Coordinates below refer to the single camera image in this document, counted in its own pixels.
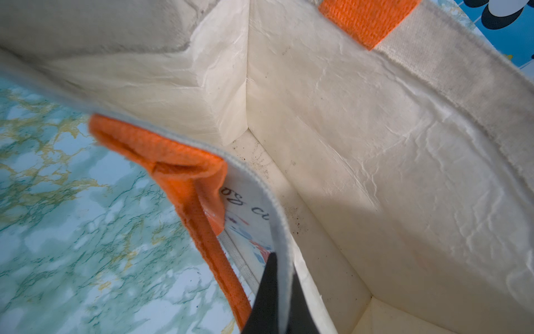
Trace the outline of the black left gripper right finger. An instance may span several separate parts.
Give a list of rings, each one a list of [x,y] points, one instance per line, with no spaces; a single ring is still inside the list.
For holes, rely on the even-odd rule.
[[[293,275],[288,334],[319,334],[308,308],[298,275]]]

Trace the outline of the beige canvas tote bag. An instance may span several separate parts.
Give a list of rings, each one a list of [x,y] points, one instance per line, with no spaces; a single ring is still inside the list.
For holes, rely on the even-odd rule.
[[[1,332],[533,332],[532,1],[3,1]]]

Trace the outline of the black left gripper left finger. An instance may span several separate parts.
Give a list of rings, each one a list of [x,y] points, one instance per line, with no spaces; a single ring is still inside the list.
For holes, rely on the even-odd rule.
[[[278,331],[278,259],[270,253],[253,309],[241,334],[276,334]]]

